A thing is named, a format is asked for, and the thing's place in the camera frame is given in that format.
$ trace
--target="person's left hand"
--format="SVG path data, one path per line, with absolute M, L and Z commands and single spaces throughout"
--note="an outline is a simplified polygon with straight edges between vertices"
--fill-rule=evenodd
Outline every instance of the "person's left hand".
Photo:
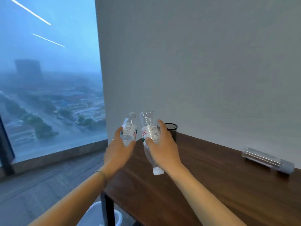
M 115 131 L 114 139 L 109 144 L 103 157 L 103 169 L 108 178 L 112 177 L 118 170 L 120 170 L 132 155 L 136 141 L 131 141 L 125 147 L 120 137 L 122 127 Z

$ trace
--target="person's right hand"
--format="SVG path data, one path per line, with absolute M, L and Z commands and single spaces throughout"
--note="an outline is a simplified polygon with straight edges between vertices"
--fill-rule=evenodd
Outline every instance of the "person's right hand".
M 173 140 L 170 132 L 167 130 L 163 121 L 158 120 L 161 127 L 161 135 L 159 143 L 155 144 L 149 137 L 145 138 L 145 142 L 150 149 L 150 153 L 159 167 L 170 175 L 178 167 L 182 166 L 178 146 Z

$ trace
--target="plastic water bottle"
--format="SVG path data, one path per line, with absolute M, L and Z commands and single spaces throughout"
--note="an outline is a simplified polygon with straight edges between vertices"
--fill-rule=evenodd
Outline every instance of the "plastic water bottle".
M 154 120 L 154 111 L 143 111 L 141 112 L 140 117 L 142 125 L 142 141 L 146 158 L 153 166 L 153 174 L 161 175 L 164 173 L 164 171 L 158 167 L 157 163 L 152 158 L 150 150 L 145 142 L 145 138 L 149 137 L 156 144 L 158 143 L 160 137 L 160 126 L 158 125 L 157 121 Z
M 136 135 L 137 135 L 136 114 L 134 112 L 130 112 L 129 117 L 124 120 L 122 125 L 121 139 L 123 141 L 123 145 L 127 146 L 131 141 L 136 140 Z

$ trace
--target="sky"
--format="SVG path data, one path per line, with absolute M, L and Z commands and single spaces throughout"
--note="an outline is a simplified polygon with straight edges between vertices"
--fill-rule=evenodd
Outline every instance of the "sky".
M 20 58 L 39 60 L 43 72 L 101 72 L 95 0 L 16 1 L 51 25 L 0 0 L 0 72 L 16 72 Z

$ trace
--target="white trash bin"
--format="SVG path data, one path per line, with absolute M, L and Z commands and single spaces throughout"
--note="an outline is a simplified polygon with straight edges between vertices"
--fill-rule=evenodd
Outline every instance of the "white trash bin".
M 118 210 L 114 209 L 115 224 L 120 226 L 122 223 L 122 214 Z M 95 202 L 90 206 L 85 215 L 78 222 L 77 226 L 103 226 L 103 216 L 101 201 Z

